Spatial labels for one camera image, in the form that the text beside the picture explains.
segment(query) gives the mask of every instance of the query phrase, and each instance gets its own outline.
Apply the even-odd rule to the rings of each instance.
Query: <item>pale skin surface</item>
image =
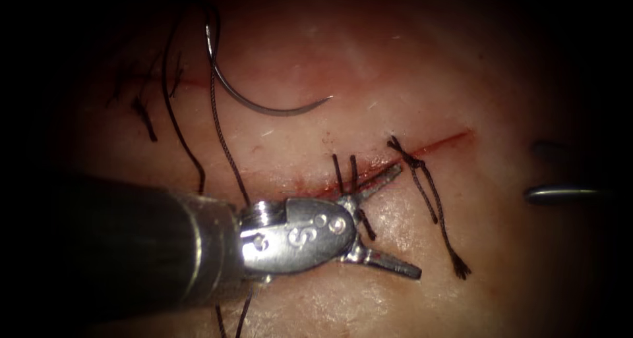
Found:
[[[488,0],[213,2],[223,23],[218,63],[243,95],[279,108],[335,96],[306,115],[275,118],[240,106],[216,87],[224,136],[251,200],[332,186],[332,154],[339,155],[346,179],[351,154],[360,172],[398,159],[386,147],[391,135],[414,152],[466,133],[427,155],[419,152],[442,199],[451,243],[473,271],[466,281],[454,275],[439,226],[405,167],[364,205],[378,235],[374,243],[364,241],[421,267],[422,278],[334,263],[277,278],[254,298],[243,337],[571,332],[594,290],[596,248],[589,227],[578,221],[580,209],[535,208],[522,200],[524,188],[562,176],[534,158],[529,145],[542,138],[576,144],[581,137],[567,107],[574,89],[557,66],[563,62],[542,39],[529,37],[539,35],[532,26]],[[189,12],[170,51],[170,72],[178,51],[185,66],[171,104],[208,175],[206,192],[243,206],[211,117],[202,15]],[[166,20],[78,81],[65,109],[71,116],[52,136],[51,149],[64,149],[55,152],[57,163],[110,179],[196,190],[198,174],[177,141],[158,81],[144,93],[156,143],[129,107],[140,82],[128,82],[121,101],[104,107],[119,60],[136,59],[136,73],[146,73],[164,47],[172,23]],[[155,68],[156,78],[159,72]],[[223,305],[229,336],[242,300]],[[116,322],[93,333],[219,336],[213,309]]]

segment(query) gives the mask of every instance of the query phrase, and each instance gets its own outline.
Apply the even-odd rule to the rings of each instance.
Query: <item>stitch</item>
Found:
[[[433,183],[431,172],[427,169],[426,163],[423,160],[415,159],[414,157],[410,156],[407,152],[405,152],[400,146],[400,143],[398,142],[398,139],[396,139],[395,136],[391,136],[391,140],[387,141],[387,146],[399,152],[400,155],[402,155],[402,160],[405,163],[407,163],[407,165],[409,165],[409,170],[411,170],[411,176],[413,177],[413,182],[415,183],[417,189],[420,191],[420,194],[422,194],[422,197],[424,198],[424,201],[431,213],[431,218],[433,218],[433,223],[437,224],[438,219],[439,219],[440,228],[442,230],[442,237],[444,238],[444,244],[446,245],[446,249],[448,250],[448,254],[450,255],[451,262],[453,263],[453,269],[455,271],[455,275],[457,275],[457,277],[459,277],[462,280],[466,280],[466,277],[469,274],[471,274],[472,271],[466,265],[466,263],[464,263],[464,261],[459,257],[459,255],[457,255],[453,247],[450,245],[450,242],[448,241],[448,235],[446,234],[446,223],[444,221],[444,211],[442,210],[440,195],[438,194],[437,189],[435,188],[435,183]],[[435,204],[437,206],[437,214],[435,213],[435,210],[433,209],[431,205],[431,201],[429,200],[429,197],[427,196],[424,189],[422,189],[422,185],[420,185],[420,181],[417,178],[417,175],[415,174],[416,169],[421,169],[422,173],[424,173],[424,176],[429,182],[429,186],[431,187],[431,192],[433,192],[433,197],[435,198]]]

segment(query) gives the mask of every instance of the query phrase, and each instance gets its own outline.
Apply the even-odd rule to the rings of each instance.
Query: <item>black suture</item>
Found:
[[[433,178],[431,177],[431,172],[427,169],[426,163],[423,160],[415,159],[414,157],[409,155],[407,152],[405,152],[400,146],[400,143],[398,142],[398,139],[396,139],[395,136],[391,136],[391,140],[387,141],[387,146],[399,152],[400,155],[402,155],[402,159],[404,160],[404,162],[406,162],[407,165],[409,165],[409,169],[411,170],[413,181],[417,189],[422,194],[422,197],[424,197],[427,207],[431,213],[431,217],[433,218],[433,223],[437,223],[439,219],[440,228],[442,229],[442,237],[444,238],[444,244],[446,245],[446,249],[448,251],[448,255],[450,256],[450,260],[453,263],[453,269],[455,271],[455,275],[457,275],[457,277],[459,277],[462,280],[466,280],[466,277],[469,274],[471,274],[472,271],[466,265],[466,263],[460,258],[460,256],[457,255],[453,247],[450,245],[450,242],[448,241],[448,234],[446,234],[446,222],[444,220],[444,211],[442,210],[440,195],[437,192],[437,189],[435,188],[435,183],[433,182]],[[424,173],[424,176],[427,178],[427,181],[429,182],[429,186],[431,187],[431,191],[433,192],[433,197],[435,198],[435,204],[437,205],[437,212],[438,212],[437,214],[435,213],[435,210],[431,206],[429,197],[426,195],[425,191],[422,189],[422,186],[420,185],[420,181],[418,180],[417,175],[415,174],[416,169],[421,169],[422,172]]]
[[[349,157],[349,162],[351,163],[351,193],[355,194],[358,191],[358,165],[356,164],[356,155],[352,155]],[[356,209],[356,216],[361,220],[365,229],[367,230],[367,235],[371,241],[376,240],[376,232],[369,224],[369,220],[365,215],[365,211],[360,208]]]
[[[140,97],[135,97],[134,101],[132,101],[132,109],[136,111],[136,114],[140,117],[140,120],[147,128],[147,133],[150,135],[150,140],[152,142],[157,142],[158,137],[156,137],[156,133],[154,132],[154,126],[152,125],[152,121],[150,120],[150,115],[147,113],[147,105],[143,105],[140,101]]]
[[[222,319],[222,311],[220,305],[216,304],[216,316],[218,317],[218,325],[220,326],[220,337],[226,338],[226,329],[224,329],[224,321]]]
[[[145,128],[147,128],[147,133],[149,134],[150,140],[152,142],[157,142],[158,137],[156,136],[156,133],[154,132],[154,126],[152,125],[152,120],[150,118],[149,113],[147,112],[147,102],[143,104],[142,99],[143,99],[143,93],[145,91],[145,86],[152,78],[152,70],[154,70],[154,66],[156,66],[156,61],[158,61],[159,57],[160,57],[160,53],[156,54],[154,60],[150,64],[150,68],[148,69],[148,72],[145,74],[145,76],[143,76],[143,83],[140,87],[140,90],[138,91],[138,94],[136,95],[136,97],[134,97],[134,100],[132,101],[132,105],[131,105],[132,109],[136,111],[136,114],[140,117],[140,120],[145,125]]]
[[[173,129],[178,135],[178,140],[183,145],[187,156],[196,167],[198,171],[198,175],[200,178],[200,182],[198,184],[198,193],[204,193],[204,182],[206,181],[206,173],[204,172],[204,168],[198,161],[198,159],[193,155],[192,151],[189,149],[187,142],[185,141],[185,137],[183,133],[180,131],[180,127],[178,126],[178,122],[176,121],[176,116],[173,114],[173,109],[171,108],[171,102],[169,101],[169,92],[167,91],[167,58],[169,56],[169,48],[171,47],[171,42],[173,41],[173,37],[176,34],[176,29],[180,25],[182,21],[183,15],[185,12],[185,8],[182,8],[180,13],[176,16],[176,19],[171,27],[171,31],[169,32],[169,37],[167,38],[167,44],[165,45],[165,53],[163,54],[163,63],[162,63],[162,71],[161,71],[161,86],[163,90],[163,98],[165,99],[165,106],[167,107],[167,112],[169,113],[169,118],[171,119],[171,125],[173,125]]]
[[[369,239],[372,242],[376,240],[376,232],[374,232],[374,229],[369,224],[369,220],[367,219],[367,216],[365,215],[365,211],[359,208],[357,211],[357,215],[361,219],[361,222],[363,222],[363,225],[365,226],[365,229],[367,230],[367,235],[369,236]]]
[[[341,169],[338,167],[338,158],[336,154],[332,154],[332,160],[334,160],[334,171],[336,172],[336,182],[338,182],[339,196],[343,196],[345,191],[343,190],[343,177],[341,176]]]
[[[175,93],[176,93],[176,88],[178,87],[178,85],[180,85],[180,79],[183,76],[183,72],[185,72],[185,69],[182,69],[180,67],[180,58],[183,55],[183,52],[180,51],[178,53],[178,59],[176,60],[176,75],[174,76],[173,79],[173,87],[171,88],[171,92],[169,93],[169,97],[170,98],[174,98]]]
[[[251,285],[251,289],[249,290],[249,295],[246,296],[246,301],[244,302],[244,308],[242,308],[242,314],[239,315],[239,323],[237,324],[237,331],[235,332],[235,338],[239,338],[239,336],[242,334],[242,327],[244,326],[246,313],[249,311],[249,306],[251,305],[251,299],[253,299],[252,285]]]
[[[112,96],[107,99],[107,102],[105,103],[105,108],[108,108],[112,101],[116,101],[117,103],[119,103],[119,99],[121,98],[121,90],[123,89],[123,82],[125,81],[125,78],[132,73],[137,63],[138,61],[134,60],[127,67],[127,70],[124,70],[123,63],[119,64],[119,67],[117,68],[117,75],[114,80],[114,91],[112,92]]]
[[[356,165],[356,155],[349,157],[351,163],[351,193],[355,194],[358,191],[358,166]]]
[[[242,197],[244,197],[244,202],[246,202],[246,206],[251,206],[251,199],[249,198],[248,192],[246,192],[246,188],[244,187],[244,182],[242,181],[242,176],[239,174],[239,170],[235,161],[233,160],[233,156],[231,156],[231,152],[229,151],[229,147],[226,145],[226,141],[224,140],[224,135],[222,134],[222,128],[220,127],[220,118],[218,117],[218,107],[216,105],[216,74],[213,72],[213,68],[216,64],[216,56],[218,55],[218,46],[220,43],[220,14],[216,9],[212,9],[214,14],[216,15],[216,37],[214,40],[213,54],[207,56],[209,57],[209,63],[211,65],[211,111],[213,112],[213,122],[216,126],[216,132],[218,133],[218,138],[220,139],[220,144],[222,145],[222,150],[224,151],[224,155],[226,159],[229,161],[229,165],[231,165],[231,170],[233,170],[233,174],[235,175],[235,180],[237,181],[237,186],[239,186],[239,190],[242,192]],[[210,25],[210,17],[207,11],[205,25]]]
[[[350,193],[345,192],[343,188],[343,177],[341,176],[341,169],[338,165],[338,158],[336,157],[336,154],[332,154],[332,160],[334,161],[334,170],[336,172],[336,180],[338,181],[338,189],[340,191],[340,196],[343,196],[346,194],[354,194],[356,191],[358,191],[358,166],[356,165],[356,157],[354,155],[349,157],[349,161],[351,162],[351,176],[352,176]],[[369,220],[367,219],[367,216],[365,215],[365,211],[363,211],[360,208],[357,208],[355,212],[355,217],[360,220],[363,226],[365,226],[369,239],[372,241],[376,240],[376,232],[374,232],[374,229],[371,227],[371,224],[369,224]]]

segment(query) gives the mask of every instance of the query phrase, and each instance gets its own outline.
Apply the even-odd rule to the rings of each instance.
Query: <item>loose suture strand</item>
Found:
[[[224,320],[222,319],[222,310],[220,309],[220,304],[216,304],[216,317],[218,317],[218,325],[220,327],[220,337],[226,337],[226,329],[224,328]]]
[[[251,305],[251,300],[253,299],[253,286],[251,285],[251,289],[249,290],[249,295],[246,297],[246,301],[244,302],[244,308],[242,308],[242,314],[239,316],[239,323],[237,324],[237,331],[235,332],[235,338],[239,338],[242,334],[242,327],[244,326],[244,320],[246,320],[246,313],[249,311],[249,306]]]
[[[246,206],[250,206],[251,205],[251,199],[249,198],[249,194],[246,191],[246,188],[244,187],[244,182],[242,181],[242,176],[239,174],[239,170],[237,168],[237,165],[235,164],[235,161],[233,160],[233,156],[231,156],[231,152],[229,151],[229,147],[226,144],[226,141],[224,140],[224,135],[222,134],[222,128],[220,126],[220,118],[218,116],[218,107],[216,105],[216,78],[215,78],[215,74],[213,72],[213,68],[215,66],[215,62],[216,62],[216,57],[218,55],[218,44],[220,41],[220,16],[218,14],[217,11],[214,11],[216,14],[216,38],[215,38],[215,42],[214,42],[214,46],[213,48],[210,45],[211,39],[210,36],[208,35],[208,33],[210,32],[210,18],[208,16],[207,13],[207,17],[206,17],[206,40],[207,43],[209,43],[208,47],[209,47],[209,62],[211,64],[211,111],[213,113],[213,122],[216,126],[216,133],[218,133],[218,138],[220,139],[220,144],[222,145],[222,150],[224,151],[224,155],[226,156],[226,159],[229,161],[229,165],[231,166],[231,170],[233,170],[233,174],[235,175],[235,180],[237,181],[237,186],[239,186],[239,190],[242,193],[242,196],[244,197],[244,202],[246,202]]]
[[[169,32],[169,37],[167,38],[167,44],[165,46],[165,53],[163,54],[163,63],[162,63],[162,71],[161,71],[161,86],[163,91],[163,98],[165,99],[165,106],[167,107],[167,112],[169,113],[169,118],[171,119],[171,125],[173,126],[176,135],[178,136],[178,140],[183,145],[187,156],[196,167],[198,171],[198,177],[200,182],[198,183],[198,193],[204,194],[204,183],[206,182],[206,173],[204,172],[204,168],[198,161],[195,155],[193,155],[192,151],[189,149],[187,145],[187,141],[183,136],[183,133],[180,130],[178,122],[176,121],[176,116],[173,114],[173,109],[171,108],[171,102],[169,100],[169,91],[167,90],[167,57],[169,56],[169,48],[171,47],[171,43],[173,41],[173,37],[178,29],[178,25],[182,21],[183,15],[185,12],[185,7],[183,7],[180,13],[176,16],[173,26],[171,27],[171,31]]]

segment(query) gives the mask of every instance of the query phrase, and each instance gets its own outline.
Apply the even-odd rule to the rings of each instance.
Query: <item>red incision line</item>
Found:
[[[459,141],[463,141],[466,139],[472,139],[472,131],[471,130],[467,130],[465,132],[461,132],[461,133],[457,133],[453,136],[449,136],[448,138],[444,138],[442,140],[439,140],[438,142],[426,145],[426,146],[422,146],[421,148],[418,148],[417,150],[409,153],[411,156],[415,157],[415,158],[420,158],[423,155],[429,155],[432,154],[433,152],[441,149],[441,148],[445,148],[448,146],[456,146],[457,143]],[[379,172],[385,170],[386,168],[392,166],[395,163],[399,163],[402,161],[401,157],[392,159],[391,161],[389,161],[387,164],[382,164],[382,165],[375,165],[375,166],[369,166],[366,168],[361,168],[359,170],[359,183],[362,183],[363,181],[366,181],[367,179],[370,179],[371,177],[377,175]],[[343,188],[345,190],[349,190],[351,188],[351,181],[346,181],[343,183]],[[304,193],[299,193],[299,192],[295,192],[296,196],[306,196],[306,197],[316,197],[316,198],[322,198],[323,200],[335,200],[338,198],[339,194],[339,190],[338,190],[338,184],[333,184],[331,186],[329,186],[328,188],[326,188],[325,190],[320,190],[320,191],[315,191],[315,192],[304,192]]]

